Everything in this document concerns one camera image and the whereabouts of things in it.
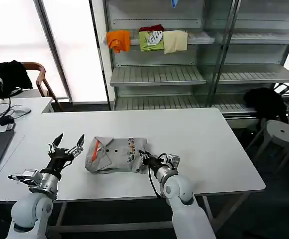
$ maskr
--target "wooden chair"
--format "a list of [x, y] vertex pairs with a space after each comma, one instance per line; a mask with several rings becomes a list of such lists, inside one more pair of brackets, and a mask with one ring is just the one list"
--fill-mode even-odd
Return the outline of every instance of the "wooden chair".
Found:
[[[36, 63], [36, 62], [22, 62], [23, 66], [25, 67], [26, 70], [36, 70], [36, 71], [40, 71], [38, 78], [36, 80], [36, 85], [38, 88], [38, 91], [41, 95], [41, 97], [47, 97], [50, 96], [51, 98], [53, 98], [53, 100], [55, 101], [55, 103], [58, 105], [60, 111], [64, 111], [63, 108], [61, 107], [60, 103], [58, 102], [53, 90], [51, 89], [50, 85], [48, 84], [46, 78], [45, 78], [45, 74], [46, 74], [46, 69], [45, 67], [43, 67], [41, 64]], [[44, 85], [47, 88], [47, 92], [45, 92], [41, 86], [42, 82], [44, 83]]]

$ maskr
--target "white table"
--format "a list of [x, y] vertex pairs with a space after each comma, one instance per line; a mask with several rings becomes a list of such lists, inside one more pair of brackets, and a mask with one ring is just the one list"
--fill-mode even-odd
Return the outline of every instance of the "white table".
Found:
[[[8, 103], [9, 100], [1, 100], [0, 103]], [[37, 116], [43, 112], [52, 111], [51, 107], [52, 99], [50, 97], [39, 97], [39, 98], [11, 98], [11, 106], [13, 105], [22, 105], [26, 108], [31, 109], [31, 112], [23, 117], [20, 117], [15, 120], [15, 134], [11, 143], [9, 144], [1, 162], [0, 162], [0, 171], [8, 161], [9, 157], [13, 154], [16, 148], [19, 146], [20, 142], [24, 139], [25, 134], [28, 132], [28, 129], [31, 126], [31, 122], [34, 119], [37, 119]], [[0, 105], [0, 113], [4, 110], [7, 110], [8, 105]], [[0, 132], [6, 130], [6, 126], [0, 126]]]
[[0, 201], [16, 201], [28, 188], [8, 180], [25, 169], [42, 169], [49, 162], [47, 144], [64, 133], [62, 147], [71, 147], [85, 134], [84, 152], [62, 172], [58, 200], [152, 198], [148, 175], [116, 172], [92, 175], [85, 156], [95, 136], [144, 137], [153, 154], [181, 157], [179, 173], [195, 183], [196, 195], [239, 194], [216, 219], [217, 230], [250, 192], [265, 183], [216, 108], [113, 112], [51, 113], [37, 117], [25, 140], [0, 172]]

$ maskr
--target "hanging clothes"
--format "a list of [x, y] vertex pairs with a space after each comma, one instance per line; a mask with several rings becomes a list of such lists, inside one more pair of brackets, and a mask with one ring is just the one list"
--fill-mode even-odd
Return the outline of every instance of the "hanging clothes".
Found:
[[188, 48], [188, 33], [185, 31], [164, 31], [164, 54], [186, 51]]
[[116, 53], [120, 53], [120, 51], [130, 51], [130, 31], [110, 31], [106, 34], [106, 40], [109, 48], [113, 48]]
[[140, 49], [141, 51], [156, 51], [164, 49], [162, 31], [141, 31]]
[[141, 31], [164, 31], [164, 27], [161, 24], [154, 26], [145, 26], [139, 29], [139, 32]]
[[171, 0], [171, 4], [173, 8], [175, 8], [178, 3], [179, 3], [179, 0]]

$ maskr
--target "yellow cloth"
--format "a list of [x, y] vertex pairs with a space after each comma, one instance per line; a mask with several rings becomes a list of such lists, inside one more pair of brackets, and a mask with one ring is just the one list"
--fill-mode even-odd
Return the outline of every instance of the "yellow cloth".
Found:
[[110, 31], [106, 34], [109, 48], [113, 48], [116, 53], [120, 51], [130, 51], [130, 32], [127, 30]]
[[185, 31], [164, 31], [163, 41], [164, 54], [188, 49], [188, 33]]

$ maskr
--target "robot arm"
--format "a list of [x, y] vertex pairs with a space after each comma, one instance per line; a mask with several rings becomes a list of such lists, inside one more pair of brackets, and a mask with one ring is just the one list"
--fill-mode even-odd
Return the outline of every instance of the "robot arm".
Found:
[[179, 175], [180, 158], [166, 155], [165, 163], [149, 152], [140, 151], [143, 163], [160, 183], [162, 197], [173, 211], [172, 223], [178, 239], [216, 239], [206, 213], [197, 204], [192, 183]]
[[71, 149], [58, 148], [62, 136], [63, 134], [49, 144], [48, 155], [51, 159], [45, 169], [40, 172], [25, 170], [20, 175], [8, 177], [27, 184], [31, 193], [13, 205], [7, 239], [46, 239], [47, 222], [53, 209], [53, 200], [57, 198], [57, 183], [61, 179], [61, 171], [72, 164], [75, 157], [84, 150], [84, 135]]

